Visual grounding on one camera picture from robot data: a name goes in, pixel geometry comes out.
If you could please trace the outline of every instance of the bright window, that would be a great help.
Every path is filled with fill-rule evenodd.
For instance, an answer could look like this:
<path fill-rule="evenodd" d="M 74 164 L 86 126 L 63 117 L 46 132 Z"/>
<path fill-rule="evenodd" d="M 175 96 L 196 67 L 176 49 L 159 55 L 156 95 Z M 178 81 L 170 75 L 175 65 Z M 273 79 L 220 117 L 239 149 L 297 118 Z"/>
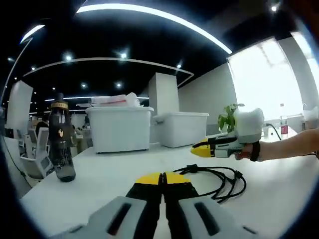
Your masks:
<path fill-rule="evenodd" d="M 280 118 L 281 103 L 288 116 L 303 111 L 296 78 L 274 38 L 249 47 L 228 60 L 238 103 L 261 108 L 266 120 Z"/>
<path fill-rule="evenodd" d="M 310 66 L 310 70 L 314 76 L 314 80 L 317 86 L 317 90 L 319 93 L 319 66 L 315 59 L 315 56 L 313 55 L 311 48 L 309 44 L 307 43 L 306 39 L 300 32 L 293 32 L 291 33 L 294 37 L 295 41 L 299 45 L 300 49 L 302 50 L 303 54 L 305 55 L 308 64 Z"/>

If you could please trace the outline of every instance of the water bottle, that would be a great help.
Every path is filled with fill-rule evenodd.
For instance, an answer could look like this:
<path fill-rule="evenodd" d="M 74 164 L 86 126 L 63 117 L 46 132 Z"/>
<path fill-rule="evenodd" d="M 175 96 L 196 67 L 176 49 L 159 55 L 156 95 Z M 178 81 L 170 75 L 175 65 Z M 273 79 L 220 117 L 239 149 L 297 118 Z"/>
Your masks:
<path fill-rule="evenodd" d="M 280 128 L 281 128 L 281 139 L 288 138 L 288 117 L 285 111 L 284 104 L 280 104 Z"/>
<path fill-rule="evenodd" d="M 63 94 L 59 93 L 57 100 L 51 104 L 49 116 L 50 159 L 56 176 L 62 182 L 75 179 L 71 148 L 74 137 L 73 127 L 69 115 L 68 104 L 63 101 Z"/>

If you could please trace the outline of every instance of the white desk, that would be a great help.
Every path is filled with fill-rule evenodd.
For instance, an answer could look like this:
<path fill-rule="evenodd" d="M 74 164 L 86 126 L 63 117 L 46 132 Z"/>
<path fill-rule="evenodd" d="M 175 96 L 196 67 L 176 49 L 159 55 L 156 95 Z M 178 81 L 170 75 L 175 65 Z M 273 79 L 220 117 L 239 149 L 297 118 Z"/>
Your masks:
<path fill-rule="evenodd" d="M 170 149 L 152 144 L 148 151 L 96 155 L 88 148 L 74 159 L 76 179 L 61 183 L 52 173 L 21 200 L 35 222 L 48 235 L 78 224 L 118 195 L 126 195 L 135 180 L 151 172 L 173 171 L 189 164 L 225 166 L 239 170 L 247 181 L 240 197 L 222 204 L 239 224 L 264 236 L 278 238 L 296 219 L 308 201 L 319 175 L 315 156 L 267 162 L 200 158 L 190 146 Z M 210 173 L 186 175 L 199 194 L 220 186 Z M 154 238 L 169 239 L 164 203 Z"/>

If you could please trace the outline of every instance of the ceiling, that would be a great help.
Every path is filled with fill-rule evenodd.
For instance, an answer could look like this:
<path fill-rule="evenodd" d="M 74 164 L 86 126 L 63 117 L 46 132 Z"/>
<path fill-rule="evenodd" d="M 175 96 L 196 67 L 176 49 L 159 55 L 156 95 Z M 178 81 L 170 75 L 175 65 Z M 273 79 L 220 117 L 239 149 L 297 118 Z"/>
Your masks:
<path fill-rule="evenodd" d="M 229 56 L 197 32 L 156 15 L 127 10 L 76 14 L 83 2 L 56 0 L 47 5 L 44 1 L 33 1 L 19 7 L 12 5 L 12 12 L 8 8 L 8 13 L 16 17 L 10 26 L 5 26 L 7 37 L 0 61 L 4 66 L 0 72 L 3 79 L 13 65 L 7 58 L 16 59 L 25 46 L 25 43 L 19 44 L 22 36 L 35 25 L 45 24 L 45 27 L 32 35 L 32 41 L 19 59 L 5 89 L 4 107 L 10 88 L 17 80 L 34 88 L 36 94 L 32 102 L 37 104 L 31 104 L 30 111 L 41 114 L 49 107 L 49 102 L 44 100 L 54 98 L 56 92 L 66 97 L 130 92 L 147 96 L 145 89 L 155 72 L 176 75 L 178 84 L 190 75 L 146 63 L 107 60 L 118 58 L 124 52 L 128 58 L 144 62 L 171 67 L 180 64 L 181 69 L 194 74 L 184 84 L 225 63 Z M 270 36 L 285 37 L 294 29 L 286 13 L 271 13 L 263 0 L 215 1 L 213 6 L 206 0 L 87 0 L 84 5 L 110 2 L 142 5 L 177 15 L 206 30 L 233 52 Z M 37 69 L 63 61 L 66 55 L 87 60 L 31 70 L 31 67 Z M 81 88 L 82 83 L 87 84 L 85 89 Z M 70 109 L 78 109 L 76 104 L 85 101 L 70 100 Z"/>

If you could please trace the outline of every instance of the white box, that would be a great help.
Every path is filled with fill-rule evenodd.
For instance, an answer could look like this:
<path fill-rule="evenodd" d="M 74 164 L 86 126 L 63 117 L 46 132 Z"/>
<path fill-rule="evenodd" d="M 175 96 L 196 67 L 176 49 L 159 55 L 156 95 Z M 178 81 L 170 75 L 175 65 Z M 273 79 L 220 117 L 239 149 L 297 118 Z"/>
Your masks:
<path fill-rule="evenodd" d="M 90 107 L 94 151 L 121 152 L 150 147 L 150 107 Z"/>
<path fill-rule="evenodd" d="M 206 137 L 207 113 L 175 112 L 154 116 L 158 139 L 166 147 L 195 144 Z"/>

